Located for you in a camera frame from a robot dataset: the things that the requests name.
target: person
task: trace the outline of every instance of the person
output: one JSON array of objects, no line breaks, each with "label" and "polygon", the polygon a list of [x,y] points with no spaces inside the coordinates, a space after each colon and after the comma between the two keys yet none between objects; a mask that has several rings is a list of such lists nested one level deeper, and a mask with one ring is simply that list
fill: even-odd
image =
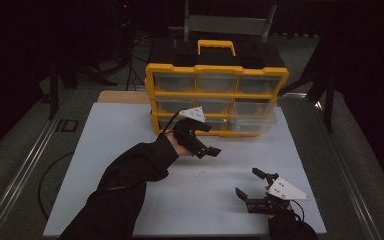
[{"label": "person", "polygon": [[[139,143],[127,150],[107,167],[97,190],[59,239],[131,239],[145,199],[146,183],[164,179],[177,158],[192,155],[178,144],[171,132],[155,142]],[[310,238],[317,235],[308,227],[297,225],[295,218],[288,214],[269,216],[273,240],[317,239]]]}]

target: dark background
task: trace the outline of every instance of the dark background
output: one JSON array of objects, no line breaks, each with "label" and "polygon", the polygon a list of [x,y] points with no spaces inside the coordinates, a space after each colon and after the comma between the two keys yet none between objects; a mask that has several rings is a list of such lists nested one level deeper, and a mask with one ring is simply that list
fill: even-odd
[{"label": "dark background", "polygon": [[[259,9],[269,1],[237,4],[191,0],[190,12],[265,17]],[[51,60],[68,56],[92,67],[119,61],[129,55],[134,30],[164,36],[168,26],[183,25],[183,14],[179,0],[0,0],[0,139],[43,97],[39,82]],[[384,1],[285,0],[273,22],[270,34],[322,37],[303,77],[316,71],[335,77],[384,170]]]}]

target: white table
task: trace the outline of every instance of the white table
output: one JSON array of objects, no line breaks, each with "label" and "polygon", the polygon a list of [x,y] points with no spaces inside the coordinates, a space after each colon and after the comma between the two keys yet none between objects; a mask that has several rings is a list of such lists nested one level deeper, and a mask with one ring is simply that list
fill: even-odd
[{"label": "white table", "polygon": [[[156,135],[148,104],[95,103],[79,140],[44,236],[59,236],[95,191],[106,167],[139,142]],[[148,183],[135,236],[250,236],[268,233],[264,215],[249,214],[235,187],[250,198],[264,197],[267,182],[251,173],[257,167],[279,175],[306,192],[299,201],[305,220],[317,233],[326,229],[280,108],[277,125],[259,137],[199,139],[222,149],[218,157],[179,158],[169,176]],[[293,206],[298,214],[300,209]]]}]

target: white mount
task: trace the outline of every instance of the white mount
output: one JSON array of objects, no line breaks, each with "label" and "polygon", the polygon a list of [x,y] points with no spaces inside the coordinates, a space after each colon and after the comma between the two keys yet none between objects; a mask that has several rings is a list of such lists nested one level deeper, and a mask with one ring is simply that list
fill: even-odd
[{"label": "white mount", "polygon": [[185,116],[187,118],[191,118],[200,122],[205,122],[204,112],[202,111],[201,107],[181,110],[179,112],[180,115]]},{"label": "white mount", "polygon": [[274,181],[267,192],[270,195],[284,200],[309,200],[305,192],[280,177]]}]

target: yellow storage organizer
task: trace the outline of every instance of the yellow storage organizer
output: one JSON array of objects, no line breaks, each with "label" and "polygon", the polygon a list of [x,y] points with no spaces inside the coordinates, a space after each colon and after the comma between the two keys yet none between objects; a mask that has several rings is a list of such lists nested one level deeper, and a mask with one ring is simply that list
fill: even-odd
[{"label": "yellow storage organizer", "polygon": [[146,66],[151,124],[159,134],[174,113],[202,106],[210,132],[257,136],[276,123],[273,106],[288,78],[276,47],[231,41],[154,41]]}]

